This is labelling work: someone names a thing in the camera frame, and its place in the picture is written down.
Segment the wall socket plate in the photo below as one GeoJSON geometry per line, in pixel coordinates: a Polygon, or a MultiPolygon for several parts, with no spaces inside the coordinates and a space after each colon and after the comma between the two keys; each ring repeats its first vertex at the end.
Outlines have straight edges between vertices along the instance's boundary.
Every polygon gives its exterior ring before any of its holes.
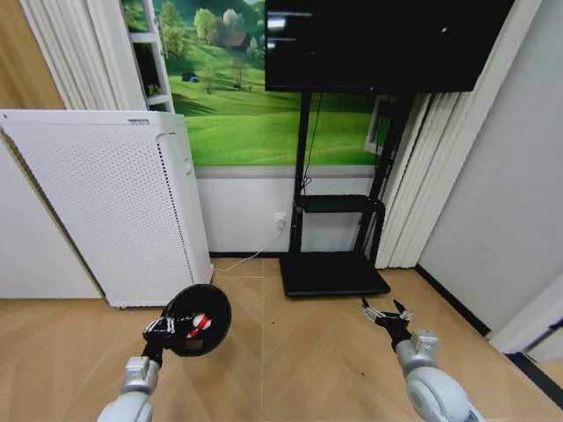
{"type": "Polygon", "coordinates": [[[285,227],[285,217],[287,213],[274,213],[274,221],[278,230],[283,230],[285,227]]]}

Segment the house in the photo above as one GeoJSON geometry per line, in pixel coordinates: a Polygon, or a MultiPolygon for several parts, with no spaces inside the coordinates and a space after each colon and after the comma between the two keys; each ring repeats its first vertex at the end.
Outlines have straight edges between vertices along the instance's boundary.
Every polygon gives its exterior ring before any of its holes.
{"type": "Polygon", "coordinates": [[[245,31],[230,31],[223,36],[221,46],[244,53],[250,46],[251,36],[245,31]]]}

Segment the herringbone parquet floor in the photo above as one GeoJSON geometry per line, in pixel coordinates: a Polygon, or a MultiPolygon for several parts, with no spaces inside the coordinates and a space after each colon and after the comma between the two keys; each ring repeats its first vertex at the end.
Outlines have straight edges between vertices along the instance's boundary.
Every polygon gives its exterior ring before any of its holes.
{"type": "MultiPolygon", "coordinates": [[[[235,259],[216,259],[219,268],[235,259]]],[[[563,413],[414,271],[385,271],[414,311],[411,328],[442,343],[438,362],[489,420],[563,421],[563,413]]],[[[291,301],[276,259],[254,259],[214,284],[230,298],[224,342],[199,358],[166,352],[151,398],[156,421],[418,420],[382,329],[359,300],[291,301]]],[[[0,421],[93,421],[119,391],[158,309],[104,301],[0,301],[0,421]]]]}

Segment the white curtain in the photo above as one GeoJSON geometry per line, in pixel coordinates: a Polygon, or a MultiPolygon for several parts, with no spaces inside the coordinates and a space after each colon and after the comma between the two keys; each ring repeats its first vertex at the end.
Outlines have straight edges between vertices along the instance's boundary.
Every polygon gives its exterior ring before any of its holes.
{"type": "Polygon", "coordinates": [[[384,203],[377,268],[413,267],[515,59],[541,0],[516,0],[472,92],[419,96],[384,203]]]}
{"type": "Polygon", "coordinates": [[[147,109],[120,0],[20,2],[67,109],[147,109]]]}

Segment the landscape wall mural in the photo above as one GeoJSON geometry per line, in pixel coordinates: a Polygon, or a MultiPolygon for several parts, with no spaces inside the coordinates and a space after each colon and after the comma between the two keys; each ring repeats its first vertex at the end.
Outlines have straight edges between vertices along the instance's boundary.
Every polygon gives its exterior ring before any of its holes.
{"type": "MultiPolygon", "coordinates": [[[[135,2],[123,3],[131,27],[135,2]]],[[[295,164],[299,94],[264,90],[264,1],[154,0],[154,6],[194,163],[295,164]]],[[[373,164],[375,156],[363,150],[373,104],[370,96],[324,94],[311,163],[373,164]]],[[[309,140],[317,105],[315,94],[309,140]]]]}

